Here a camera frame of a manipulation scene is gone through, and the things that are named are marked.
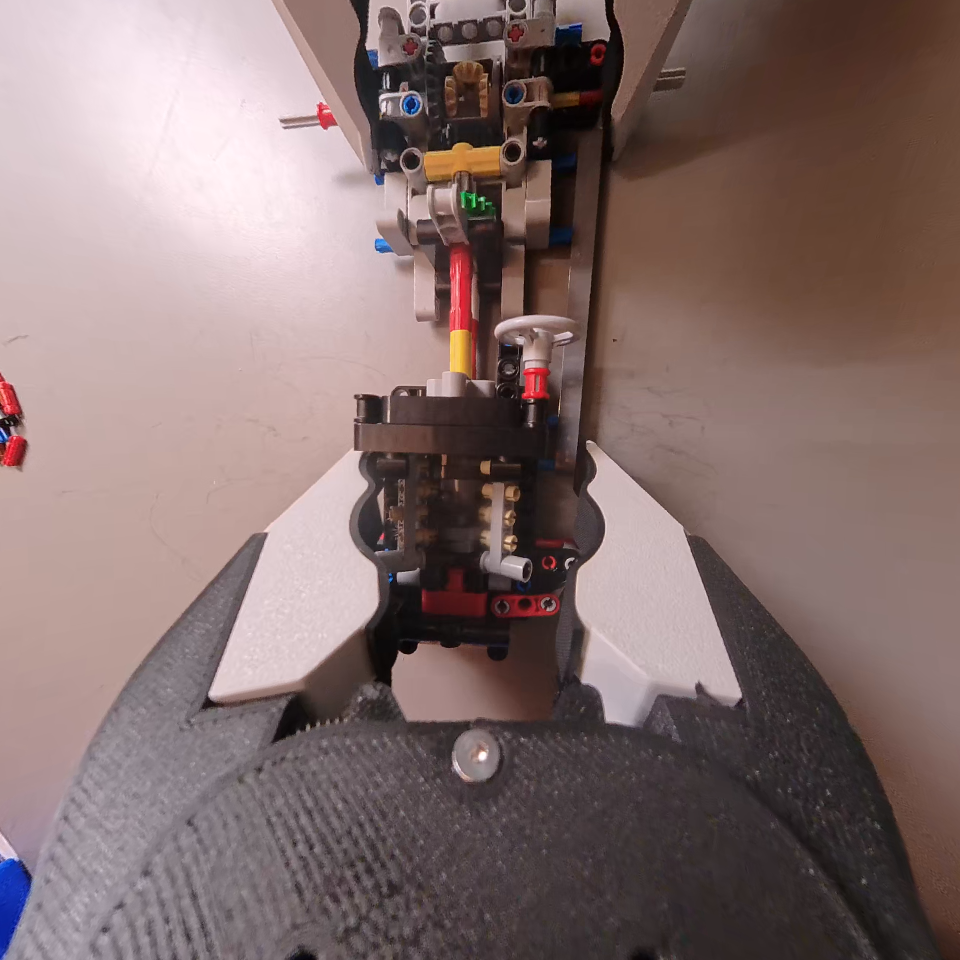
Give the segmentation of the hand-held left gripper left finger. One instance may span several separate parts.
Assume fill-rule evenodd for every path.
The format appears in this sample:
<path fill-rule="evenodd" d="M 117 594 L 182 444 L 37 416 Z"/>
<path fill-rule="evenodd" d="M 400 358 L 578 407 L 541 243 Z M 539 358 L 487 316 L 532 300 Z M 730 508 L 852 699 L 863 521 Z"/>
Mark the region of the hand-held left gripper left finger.
<path fill-rule="evenodd" d="M 349 451 L 266 530 L 210 689 L 216 704 L 301 694 L 318 719 L 375 678 L 367 629 L 386 576 L 359 534 L 374 485 Z"/>

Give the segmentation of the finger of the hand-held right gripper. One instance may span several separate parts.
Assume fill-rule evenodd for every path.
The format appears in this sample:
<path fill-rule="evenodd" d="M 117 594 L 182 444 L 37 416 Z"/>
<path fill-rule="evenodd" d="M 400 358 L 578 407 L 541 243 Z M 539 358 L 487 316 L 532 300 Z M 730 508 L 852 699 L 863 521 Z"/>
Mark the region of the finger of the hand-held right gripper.
<path fill-rule="evenodd" d="M 623 153 L 690 10 L 690 1 L 606 1 L 603 66 L 607 156 Z"/>
<path fill-rule="evenodd" d="M 311 116 L 281 119 L 284 129 L 337 129 L 358 160 L 378 175 L 372 140 L 378 84 L 367 52 L 369 1 L 273 2 L 323 99 Z"/>

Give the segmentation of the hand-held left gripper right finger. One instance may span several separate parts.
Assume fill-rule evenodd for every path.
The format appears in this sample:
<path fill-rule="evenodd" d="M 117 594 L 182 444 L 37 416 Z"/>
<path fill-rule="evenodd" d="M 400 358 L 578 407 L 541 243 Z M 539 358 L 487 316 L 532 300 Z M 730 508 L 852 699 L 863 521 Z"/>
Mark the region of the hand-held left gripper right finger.
<path fill-rule="evenodd" d="M 584 468 L 567 675 L 612 724 L 643 724 L 661 695 L 734 707 L 740 685 L 685 528 L 591 440 Z"/>

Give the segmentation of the multicoloured lego vehicle model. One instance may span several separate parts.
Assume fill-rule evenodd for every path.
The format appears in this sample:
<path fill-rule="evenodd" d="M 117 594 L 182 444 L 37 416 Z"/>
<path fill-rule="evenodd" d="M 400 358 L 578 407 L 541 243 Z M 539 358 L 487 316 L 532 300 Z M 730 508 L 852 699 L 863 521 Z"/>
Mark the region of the multicoloured lego vehicle model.
<path fill-rule="evenodd" d="M 375 246 L 409 260 L 447 368 L 358 394 L 354 447 L 381 495 L 387 658 L 430 643 L 504 660 L 559 618 L 577 558 L 537 518 L 556 469 L 577 143 L 604 132 L 606 2 L 369 2 Z"/>

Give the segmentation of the pile of colourful lego pieces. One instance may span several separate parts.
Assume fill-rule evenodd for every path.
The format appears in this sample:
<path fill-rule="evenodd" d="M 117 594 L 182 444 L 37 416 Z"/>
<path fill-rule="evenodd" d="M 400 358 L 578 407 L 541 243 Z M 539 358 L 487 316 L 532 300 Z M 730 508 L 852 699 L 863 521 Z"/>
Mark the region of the pile of colourful lego pieces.
<path fill-rule="evenodd" d="M 17 390 L 1 375 L 1 466 L 14 470 L 22 468 L 28 449 Z"/>

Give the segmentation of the blue plastic bin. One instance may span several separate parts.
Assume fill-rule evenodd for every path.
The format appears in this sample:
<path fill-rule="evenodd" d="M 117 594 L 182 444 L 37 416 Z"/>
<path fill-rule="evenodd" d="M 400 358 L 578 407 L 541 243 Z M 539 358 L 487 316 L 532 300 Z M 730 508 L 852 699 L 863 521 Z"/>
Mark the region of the blue plastic bin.
<path fill-rule="evenodd" d="M 5 958 L 14 939 L 32 889 L 32 876 L 18 858 L 1 860 L 0 957 Z"/>

